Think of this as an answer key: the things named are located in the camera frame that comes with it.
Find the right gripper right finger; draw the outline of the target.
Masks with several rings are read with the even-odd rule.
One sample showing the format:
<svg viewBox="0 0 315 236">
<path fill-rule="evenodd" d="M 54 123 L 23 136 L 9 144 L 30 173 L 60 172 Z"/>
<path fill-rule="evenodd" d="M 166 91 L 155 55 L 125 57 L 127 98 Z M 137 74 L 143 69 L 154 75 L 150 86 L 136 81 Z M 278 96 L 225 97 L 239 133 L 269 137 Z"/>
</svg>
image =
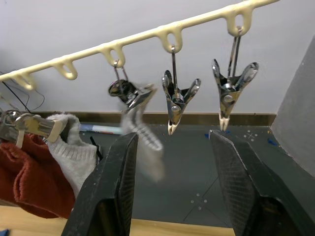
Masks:
<svg viewBox="0 0 315 236">
<path fill-rule="evenodd" d="M 248 142 L 219 130 L 210 130 L 209 140 L 235 235 L 315 234 L 314 220 Z"/>
</svg>

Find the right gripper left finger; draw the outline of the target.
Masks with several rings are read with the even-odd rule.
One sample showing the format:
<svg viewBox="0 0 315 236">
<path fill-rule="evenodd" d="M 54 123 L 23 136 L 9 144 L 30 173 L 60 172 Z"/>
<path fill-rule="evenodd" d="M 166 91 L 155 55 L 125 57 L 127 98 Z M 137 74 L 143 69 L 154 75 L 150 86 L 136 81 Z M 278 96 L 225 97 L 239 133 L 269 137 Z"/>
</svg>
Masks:
<svg viewBox="0 0 315 236">
<path fill-rule="evenodd" d="M 63 236 L 130 234 L 138 135 L 120 136 L 85 180 Z"/>
</svg>

